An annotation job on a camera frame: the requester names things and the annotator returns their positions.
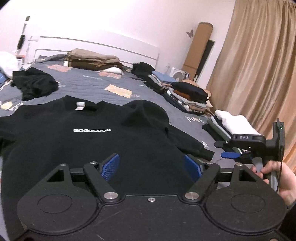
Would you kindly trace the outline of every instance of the bed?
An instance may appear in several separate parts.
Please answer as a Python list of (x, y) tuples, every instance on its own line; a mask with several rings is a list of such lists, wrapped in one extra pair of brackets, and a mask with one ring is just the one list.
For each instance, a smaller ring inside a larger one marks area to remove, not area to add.
[[(43, 104), (62, 98), (66, 95), (86, 99), (95, 103), (104, 100), (117, 105), (124, 105), (137, 99), (148, 100), (158, 104), (167, 112), (172, 125), (202, 142), (206, 149), (214, 151), (215, 155), (213, 157), (213, 162), (218, 163), (222, 167), (233, 167), (235, 163), (234, 160), (221, 160), (221, 153), (223, 150), (215, 148), (214, 139), (201, 128), (201, 126), (206, 123), (206, 116), (196, 116), (181, 112), (179, 109), (168, 103), (161, 95), (148, 88), (143, 80), (127, 71), (125, 71), (122, 76), (116, 74), (109, 75), (97, 71), (63, 67), (62, 65), (62, 61), (48, 61), (32, 65), (37, 69), (49, 73), (56, 81), (58, 81), (58, 91), (53, 92), (49, 96), (23, 102), (22, 93), (16, 87), (6, 85), (0, 89), (1, 106), (5, 106), (8, 102), (11, 102), (10, 104), (12, 104), (8, 110), (0, 109), (0, 116), (12, 115), (21, 105)], [(130, 98), (106, 90), (109, 85), (130, 90)], [(4, 222), (0, 223), (0, 234), (3, 237), (6, 237)]]
[[(132, 67), (133, 63), (145, 62), (156, 68), (159, 60), (162, 60), (158, 47), (104, 30), (96, 29), (96, 33), (94, 34), (92, 29), (85, 29), (82, 36), (77, 31), (65, 31), (63, 28), (56, 28), (56, 26), (50, 24), (38, 30), (35, 29), (33, 24), (30, 24), (26, 31), (27, 37), (20, 52), (20, 54), (25, 55), (26, 63), (33, 62), (39, 56), (66, 54), (67, 51), (75, 48), (87, 49), (106, 55), (115, 55), (127, 67)], [(43, 104), (66, 95), (86, 99), (95, 103), (104, 100), (117, 105), (124, 105), (133, 100), (143, 99), (158, 104), (167, 112), (170, 124), (193, 136), (203, 143), (206, 149), (214, 151), (213, 162), (225, 168), (233, 168), (235, 164), (232, 159), (221, 159), (223, 150), (215, 148), (214, 139), (201, 128), (206, 123), (207, 117), (180, 111), (167, 102), (161, 95), (148, 88), (143, 80), (138, 79), (135, 75), (127, 71), (122, 76), (103, 74), (97, 71), (63, 67), (62, 61), (48, 61), (33, 64), (32, 67), (52, 75), (59, 83), (58, 91), (53, 92), (47, 97), (40, 97), (24, 102), (22, 101), (21, 91), (16, 87), (11, 87), (10, 85), (1, 87), (0, 117), (12, 115), (21, 105)], [(106, 90), (110, 85), (129, 90), (129, 98)], [(1, 207), (0, 235), (7, 238)]]

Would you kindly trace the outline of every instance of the sweatshirt sleeve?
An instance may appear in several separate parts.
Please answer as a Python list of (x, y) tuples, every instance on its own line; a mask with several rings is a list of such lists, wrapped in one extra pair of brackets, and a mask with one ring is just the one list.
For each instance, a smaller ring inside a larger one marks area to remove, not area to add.
[(16, 140), (12, 116), (0, 117), (0, 155), (2, 150)]
[(296, 201), (288, 208), (280, 231), (291, 240), (296, 240)]
[(168, 128), (168, 138), (185, 154), (192, 154), (208, 161), (212, 160), (215, 154), (210, 150), (206, 150), (198, 140), (172, 125), (169, 125)]

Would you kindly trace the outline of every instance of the folded clothes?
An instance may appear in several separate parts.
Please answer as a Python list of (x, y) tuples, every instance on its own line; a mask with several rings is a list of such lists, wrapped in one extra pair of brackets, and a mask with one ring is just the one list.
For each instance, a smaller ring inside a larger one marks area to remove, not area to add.
[(206, 104), (208, 94), (202, 88), (187, 82), (174, 82), (172, 86), (175, 90), (190, 95), (192, 101)]
[(203, 114), (202, 111), (195, 111), (190, 109), (190, 107), (186, 104), (184, 104), (183, 102), (181, 102), (180, 100), (178, 100), (175, 96), (172, 95), (172, 93), (168, 90), (166, 92), (166, 95), (163, 95), (163, 97), (173, 106), (177, 107), (179, 110), (185, 112), (185, 113), (190, 113), (190, 114)]
[[(211, 119), (208, 119), (207, 120), (207, 123), (211, 126), (211, 128), (219, 135), (219, 136), (221, 136), (225, 141), (229, 141), (230, 140), (230, 138), (227, 136), (227, 135), (225, 135), (225, 133), (223, 132), (223, 131), (221, 131), (221, 129), (219, 129), (219, 127), (217, 127), (217, 125), (215, 125), (214, 123), (213, 123), (213, 121), (211, 120)], [(234, 147), (233, 148), (233, 150), (234, 150), (234, 152), (236, 152), (236, 153), (242, 153), (241, 152), (241, 150), (239, 150), (238, 148), (236, 148), (236, 147)]]
[[(204, 124), (202, 129), (209, 133), (215, 141), (224, 141), (224, 139), (217, 132), (215, 132), (215, 130), (208, 123)], [(222, 149), (226, 152), (234, 152), (234, 150), (229, 147), (222, 147)]]
[(0, 71), (0, 87), (3, 86), (9, 78)]
[(206, 103), (207, 103), (207, 108), (212, 108), (213, 107), (209, 100), (207, 100)]
[(170, 92), (172, 93), (173, 96), (175, 96), (176, 98), (178, 98), (178, 100), (182, 101), (185, 104), (192, 104), (192, 105), (195, 105), (196, 107), (200, 107), (200, 108), (203, 108), (203, 109), (207, 108), (206, 104), (198, 103), (198, 102), (195, 102), (195, 101), (189, 101), (189, 100), (185, 99), (184, 97), (174, 93), (174, 90), (172, 88), (169, 88), (169, 90), (170, 90)]
[(155, 71), (155, 69), (150, 64), (140, 62), (137, 64), (133, 64), (133, 69), (131, 72), (138, 78), (143, 79), (144, 84), (147, 87), (162, 95), (165, 92), (165, 89), (154, 83), (154, 81), (149, 77), (149, 75), (152, 74), (152, 71)]
[(218, 117), (215, 115), (214, 119), (223, 130), (225, 130), (230, 136), (232, 136), (232, 134), (223, 126), (222, 120), (219, 120)]
[(149, 78), (150, 78), (155, 84), (157, 84), (157, 85), (158, 85), (159, 87), (161, 87), (161, 88), (164, 88), (164, 89), (167, 89), (167, 90), (168, 90), (168, 88), (171, 87), (171, 85), (167, 86), (167, 85), (162, 84), (161, 82), (159, 82), (158, 79), (157, 79), (155, 76), (153, 76), (153, 74), (148, 75), (148, 77), (149, 77)]
[(221, 126), (219, 126), (219, 124), (213, 116), (211, 117), (211, 121), (227, 136), (228, 139), (231, 139), (231, 135), (229, 135)]
[(192, 101), (191, 98), (190, 98), (190, 95), (188, 95), (188, 94), (184, 94), (184, 93), (182, 93), (180, 91), (177, 91), (177, 90), (174, 90), (174, 93), (176, 93), (179, 96), (182, 96), (183, 98), (185, 98), (185, 99), (187, 99), (189, 101)]
[(204, 109), (204, 108), (200, 108), (200, 107), (197, 107), (197, 106), (192, 105), (192, 104), (189, 104), (188, 106), (189, 106), (190, 109), (192, 109), (192, 110), (196, 110), (196, 111), (204, 112), (204, 111), (206, 110), (206, 109)]
[(59, 61), (59, 60), (64, 60), (65, 57), (67, 55), (66, 54), (55, 54), (49, 57), (46, 56), (39, 56), (39, 58), (35, 59), (35, 63), (43, 63), (46, 61)]
[(123, 69), (122, 63), (100, 63), (100, 62), (93, 62), (93, 61), (86, 61), (86, 60), (75, 60), (75, 61), (72, 60), (72, 61), (69, 61), (68, 66), (73, 68), (94, 70), (94, 71), (100, 71), (100, 70), (108, 69), (111, 67)]
[(12, 79), (10, 85), (21, 90), (23, 101), (48, 96), (59, 88), (59, 83), (50, 74), (34, 67), (14, 71)]
[[(182, 80), (181, 82), (186, 82), (186, 83), (189, 83), (191, 85), (194, 85), (194, 86), (200, 88), (200, 86), (197, 83), (195, 83), (194, 81), (192, 81), (192, 80)], [(209, 99), (209, 97), (211, 97), (211, 92), (209, 92), (208, 90), (205, 90), (205, 89), (203, 89), (203, 90), (204, 90), (205, 93), (208, 94), (208, 99)]]
[(260, 135), (243, 115), (231, 115), (227, 111), (216, 110), (215, 115), (231, 134)]
[(148, 77), (148, 75), (152, 74), (155, 69), (147, 63), (140, 62), (138, 64), (133, 64), (133, 69), (131, 71), (132, 74), (136, 75), (138, 78)]
[(100, 53), (96, 53), (93, 51), (85, 50), (85, 49), (73, 49), (67, 53), (65, 60), (72, 61), (74, 59), (78, 60), (88, 60), (93, 62), (100, 63), (118, 63), (119, 58), (114, 55), (104, 55)]
[(173, 82), (177, 82), (174, 78), (168, 76), (167, 74), (162, 74), (158, 71), (153, 71), (153, 75), (155, 75), (161, 82), (171, 84)]

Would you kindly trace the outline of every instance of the black cable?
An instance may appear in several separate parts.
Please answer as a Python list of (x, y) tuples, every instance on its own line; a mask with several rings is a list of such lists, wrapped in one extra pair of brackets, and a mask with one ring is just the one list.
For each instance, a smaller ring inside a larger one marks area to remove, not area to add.
[(282, 168), (283, 168), (283, 159), (284, 159), (284, 157), (283, 157), (283, 150), (281, 149), (281, 168), (280, 168), (280, 170), (279, 170), (279, 179), (278, 179), (278, 186), (277, 186), (277, 188), (276, 188), (276, 192), (278, 192), (278, 190), (279, 190), (279, 182), (280, 182), (280, 180), (281, 180), (281, 171), (282, 171)]

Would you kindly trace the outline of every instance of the gray bedspread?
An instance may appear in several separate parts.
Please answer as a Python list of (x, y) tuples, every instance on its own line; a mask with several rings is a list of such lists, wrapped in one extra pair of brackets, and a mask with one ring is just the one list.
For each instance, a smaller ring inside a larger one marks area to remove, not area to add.
[[(17, 89), (17, 87), (11, 87), (10, 85), (7, 85), (0, 89), (1, 107), (11, 104), (7, 102), (12, 102), (12, 108), (10, 108), (10, 110), (0, 109), (0, 116), (12, 115), (14, 111), (21, 105), (43, 104), (58, 98), (62, 98), (66, 95), (86, 99), (95, 103), (104, 100), (106, 102), (118, 105), (124, 105), (137, 99), (144, 99), (152, 101), (161, 106), (167, 112), (170, 123), (173, 126), (190, 134), (195, 139), (202, 142), (206, 149), (214, 151), (215, 155), (212, 160), (213, 162), (216, 162), (225, 168), (233, 168), (235, 164), (234, 160), (221, 159), (221, 153), (223, 150), (220, 148), (215, 148), (214, 139), (201, 128), (202, 125), (206, 123), (206, 117), (199, 117), (181, 112), (179, 109), (168, 103), (161, 95), (155, 93), (152, 89), (149, 89), (147, 86), (145, 86), (142, 80), (137, 79), (135, 75), (128, 72), (124, 72), (121, 78), (119, 78), (117, 75), (114, 75), (113, 77), (107, 77), (101, 76), (100, 73), (96, 71), (65, 68), (62, 67), (62, 64), (63, 63), (61, 61), (51, 61), (33, 65), (33, 67), (49, 73), (55, 78), (56, 81), (59, 82), (59, 90), (47, 97), (40, 97), (23, 102), (22, 93)], [(105, 88), (109, 85), (114, 85), (119, 88), (132, 91), (131, 97), (126, 98), (105, 90)], [(0, 234), (7, 238), (3, 224), (1, 208)]]

